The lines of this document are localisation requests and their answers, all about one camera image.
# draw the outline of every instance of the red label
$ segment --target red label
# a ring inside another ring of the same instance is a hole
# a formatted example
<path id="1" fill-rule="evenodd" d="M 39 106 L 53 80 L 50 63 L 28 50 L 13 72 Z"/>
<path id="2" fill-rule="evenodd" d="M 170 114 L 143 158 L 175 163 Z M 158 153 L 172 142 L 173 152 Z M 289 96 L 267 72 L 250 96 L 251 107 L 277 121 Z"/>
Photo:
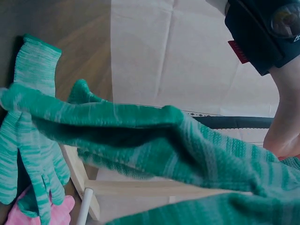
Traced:
<path id="1" fill-rule="evenodd" d="M 228 41 L 228 44 L 233 49 L 233 51 L 235 52 L 236 56 L 239 58 L 242 64 L 249 62 L 249 60 L 246 58 L 243 51 L 240 49 L 240 47 L 235 41 Z"/>

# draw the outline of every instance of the white rod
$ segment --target white rod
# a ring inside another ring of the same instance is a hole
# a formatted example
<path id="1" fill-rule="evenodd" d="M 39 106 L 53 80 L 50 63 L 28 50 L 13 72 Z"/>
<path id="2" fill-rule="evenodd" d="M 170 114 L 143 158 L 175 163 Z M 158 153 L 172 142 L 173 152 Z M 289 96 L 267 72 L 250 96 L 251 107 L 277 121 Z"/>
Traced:
<path id="1" fill-rule="evenodd" d="M 80 207 L 80 212 L 77 220 L 77 225 L 85 225 L 86 220 L 88 218 L 89 208 L 90 208 L 90 202 L 92 200 L 93 196 L 93 189 L 86 188 L 84 191 L 83 200 Z"/>

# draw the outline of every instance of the wooden rung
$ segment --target wooden rung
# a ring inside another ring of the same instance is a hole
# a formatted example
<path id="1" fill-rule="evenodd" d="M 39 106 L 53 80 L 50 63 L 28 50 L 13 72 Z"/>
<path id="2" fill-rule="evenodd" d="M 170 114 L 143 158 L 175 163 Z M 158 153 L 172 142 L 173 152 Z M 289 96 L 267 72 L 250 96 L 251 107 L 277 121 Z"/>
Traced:
<path id="1" fill-rule="evenodd" d="M 234 191 L 221 189 L 206 189 L 186 185 L 175 181 L 98 181 L 87 180 L 86 188 L 94 190 L 96 195 L 123 195 L 123 196 L 172 196 L 172 195 L 199 195 L 205 197 Z"/>

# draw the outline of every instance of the fabric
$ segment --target fabric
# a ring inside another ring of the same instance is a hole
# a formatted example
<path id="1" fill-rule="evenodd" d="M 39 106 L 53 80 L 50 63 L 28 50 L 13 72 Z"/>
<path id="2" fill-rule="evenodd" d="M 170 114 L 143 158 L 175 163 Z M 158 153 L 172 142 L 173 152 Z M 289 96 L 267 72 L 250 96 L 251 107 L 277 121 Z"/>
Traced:
<path id="1" fill-rule="evenodd" d="M 2 90 L 7 110 L 31 113 L 39 131 L 78 147 L 86 163 L 104 158 L 136 171 L 229 193 L 167 205 L 116 219 L 127 224 L 299 224 L 300 161 L 280 162 L 271 152 L 215 132 L 172 106 L 161 109 L 103 101 L 84 81 L 71 95 L 89 102 L 62 102 L 15 83 Z"/>
<path id="2" fill-rule="evenodd" d="M 26 190 L 23 191 L 23 193 L 18 197 L 17 201 L 24 197 L 25 194 L 28 192 L 29 189 L 32 189 L 32 187 L 28 187 Z M 50 203 L 51 203 L 51 221 L 50 225 L 68 225 L 70 224 L 71 217 L 70 212 L 72 211 L 75 200 L 72 196 L 67 195 L 65 196 L 65 199 L 61 205 L 54 205 L 52 204 L 51 197 L 50 197 Z M 41 221 L 39 217 L 30 218 L 27 217 L 25 214 L 23 214 L 18 205 L 14 204 L 13 208 L 8 214 L 7 221 L 5 225 L 40 225 Z"/>
<path id="3" fill-rule="evenodd" d="M 14 83 L 54 97 L 55 68 L 60 56 L 61 50 L 25 35 L 24 44 L 16 58 Z M 0 151 L 0 175 L 2 180 L 6 180 L 6 176 L 9 181 L 0 184 L 1 195 L 6 196 L 0 201 L 9 203 L 15 198 L 19 149 L 33 189 L 18 201 L 18 206 L 28 217 L 39 216 L 42 224 L 49 224 L 49 193 L 52 194 L 53 204 L 62 204 L 65 197 L 62 185 L 67 184 L 70 177 L 59 145 L 39 133 L 29 113 L 11 110 L 1 126 L 0 147 L 4 147 Z"/>

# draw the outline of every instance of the wooden floor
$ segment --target wooden floor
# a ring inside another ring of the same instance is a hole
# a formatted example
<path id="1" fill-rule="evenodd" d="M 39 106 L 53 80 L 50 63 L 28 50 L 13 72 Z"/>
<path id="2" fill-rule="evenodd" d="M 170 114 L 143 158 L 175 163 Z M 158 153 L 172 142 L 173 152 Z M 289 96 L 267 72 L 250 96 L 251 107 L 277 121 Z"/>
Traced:
<path id="1" fill-rule="evenodd" d="M 13 81 L 22 35 L 29 33 L 63 51 L 56 69 L 58 98 L 66 100 L 74 82 L 83 78 L 95 94 L 112 100 L 110 8 L 110 0 L 1 0 L 0 87 Z M 1 121 L 5 114 L 1 109 Z M 95 169 L 87 171 L 95 178 Z M 75 224 L 80 199 L 72 182 L 65 189 L 76 199 L 71 213 Z M 0 204 L 0 224 L 10 207 Z"/>

